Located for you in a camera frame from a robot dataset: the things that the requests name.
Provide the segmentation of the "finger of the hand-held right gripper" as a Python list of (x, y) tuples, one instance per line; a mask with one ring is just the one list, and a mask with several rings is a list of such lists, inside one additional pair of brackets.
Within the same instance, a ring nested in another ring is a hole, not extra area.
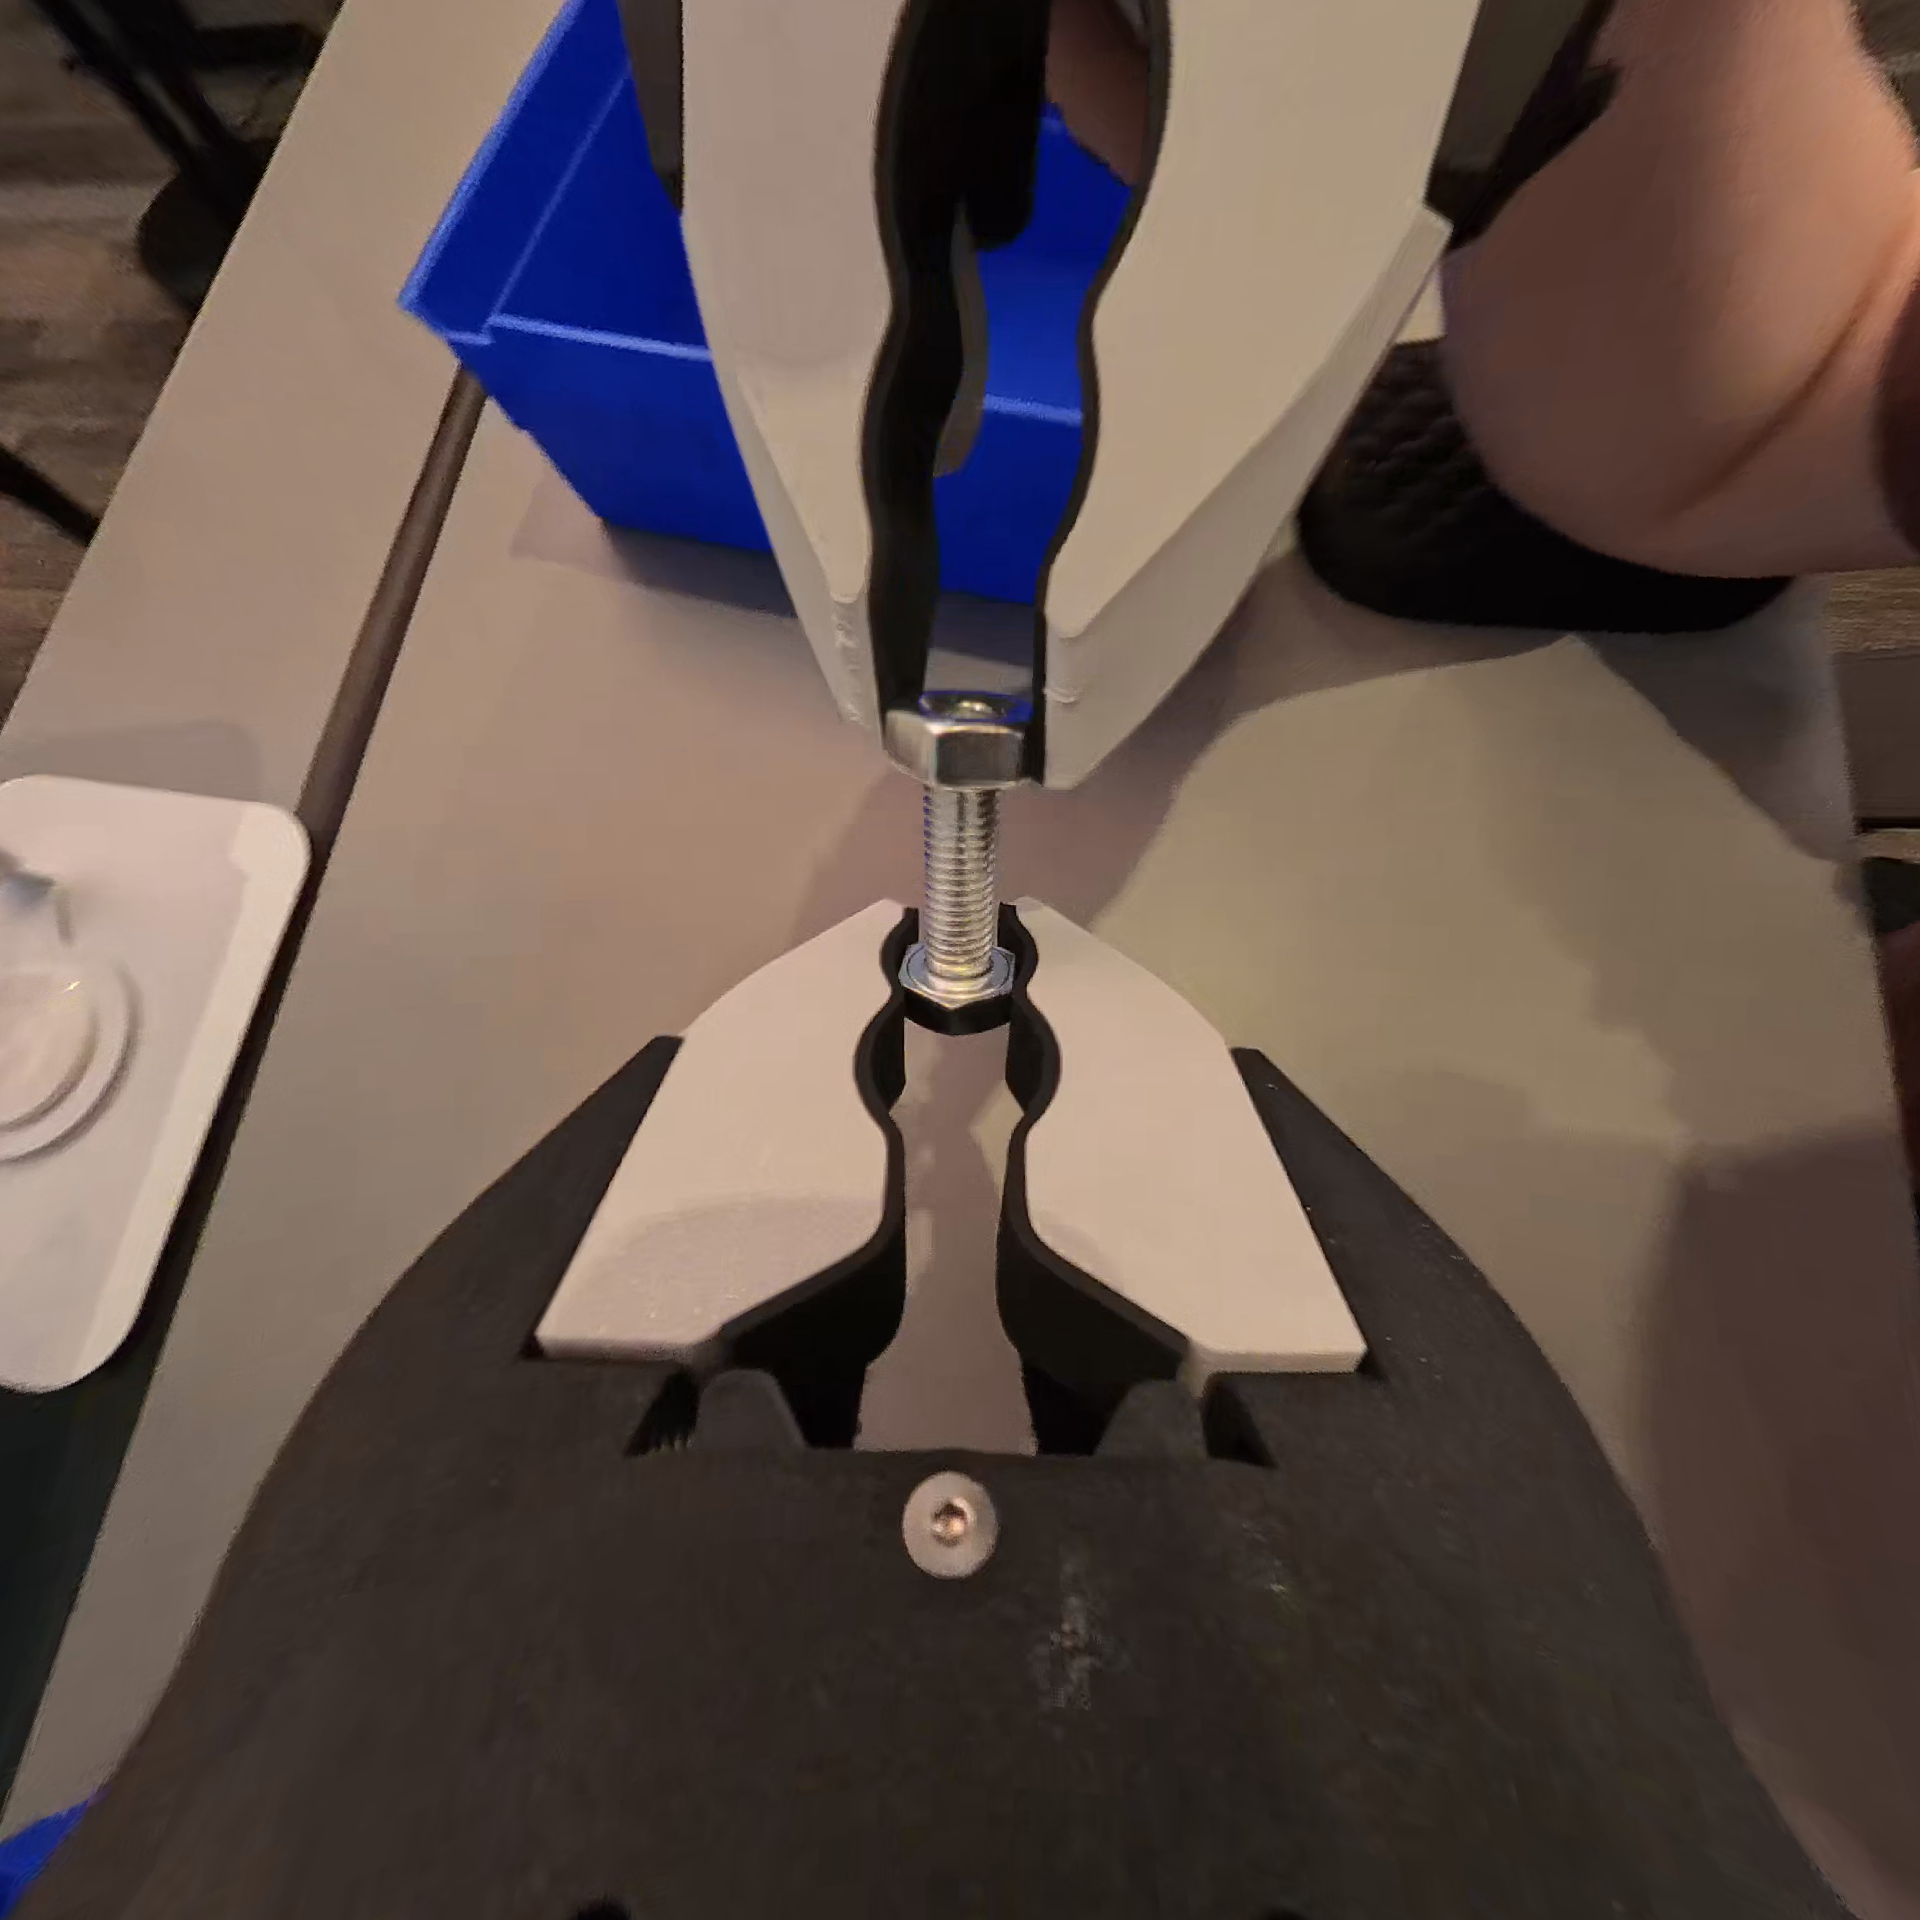
[(1415, 307), (1478, 4), (1162, 8), (1135, 221), (1090, 307), (1090, 477), (1046, 568), (1053, 791), (1222, 630)]
[(897, 318), (879, 110), (909, 4), (686, 3), (680, 235), (726, 419), (834, 707), (879, 732), (867, 403)]

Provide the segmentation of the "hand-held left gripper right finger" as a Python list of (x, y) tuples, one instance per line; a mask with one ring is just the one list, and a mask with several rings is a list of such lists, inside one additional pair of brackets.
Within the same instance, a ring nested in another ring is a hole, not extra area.
[(1014, 908), (998, 1315), (1043, 1373), (1347, 1373), (1365, 1340), (1235, 1056), (1186, 996)]

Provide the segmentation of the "blue divided parts bin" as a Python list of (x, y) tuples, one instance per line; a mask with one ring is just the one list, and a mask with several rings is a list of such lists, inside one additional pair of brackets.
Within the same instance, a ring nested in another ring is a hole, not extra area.
[[(1034, 599), (1080, 461), (1074, 331), (1129, 192), (1053, 115), (1019, 237), (981, 258), (987, 390), (934, 483), (941, 588)], [(399, 291), (592, 514), (767, 550), (611, 3), (563, 4)]]

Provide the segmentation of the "silver hex bolt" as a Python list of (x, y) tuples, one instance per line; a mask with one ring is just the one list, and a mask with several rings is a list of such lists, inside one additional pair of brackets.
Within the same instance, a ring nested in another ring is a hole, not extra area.
[(941, 970), (1000, 946), (1000, 796), (1024, 780), (1030, 714), (1013, 693), (943, 688), (882, 718), (888, 760), (921, 789), (919, 943)]

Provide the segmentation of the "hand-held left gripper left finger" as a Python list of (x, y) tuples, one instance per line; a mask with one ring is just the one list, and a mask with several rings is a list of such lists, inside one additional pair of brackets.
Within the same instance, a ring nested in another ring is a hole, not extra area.
[(905, 926), (871, 903), (693, 1020), (536, 1320), (543, 1355), (714, 1365), (879, 1245)]

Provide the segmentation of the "person's right forearm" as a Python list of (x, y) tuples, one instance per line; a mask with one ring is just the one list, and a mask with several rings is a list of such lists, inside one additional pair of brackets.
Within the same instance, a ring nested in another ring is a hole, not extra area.
[(1613, 4), (1613, 99), (1447, 260), (1447, 370), (1520, 508), (1651, 568), (1912, 566), (1875, 476), (1915, 140), (1842, 3)]

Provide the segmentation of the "silver hex nut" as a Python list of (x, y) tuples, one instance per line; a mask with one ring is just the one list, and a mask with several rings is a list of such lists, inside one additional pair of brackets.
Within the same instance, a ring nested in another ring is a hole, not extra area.
[(905, 989), (941, 1010), (943, 1014), (961, 1014), (974, 1008), (1005, 1002), (1014, 988), (1016, 963), (1002, 946), (987, 948), (987, 960), (974, 972), (951, 972), (937, 966), (937, 956), (927, 943), (912, 943), (905, 950), (897, 975)]

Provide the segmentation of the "blue plastic tray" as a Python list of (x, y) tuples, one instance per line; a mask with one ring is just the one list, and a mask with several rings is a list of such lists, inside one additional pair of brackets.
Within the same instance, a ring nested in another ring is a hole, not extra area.
[(31, 1885), (98, 1799), (101, 1795), (90, 1792), (78, 1803), (37, 1818), (31, 1823), (1, 1838), (1, 1917), (17, 1912)]

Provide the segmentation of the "screen on black floor stand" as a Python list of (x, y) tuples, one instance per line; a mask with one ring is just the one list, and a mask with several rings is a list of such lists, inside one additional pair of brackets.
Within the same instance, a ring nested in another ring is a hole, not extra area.
[(210, 20), (179, 3), (31, 3), (64, 56), (168, 164), (134, 227), (138, 270), (193, 318), (271, 164), (327, 24)]

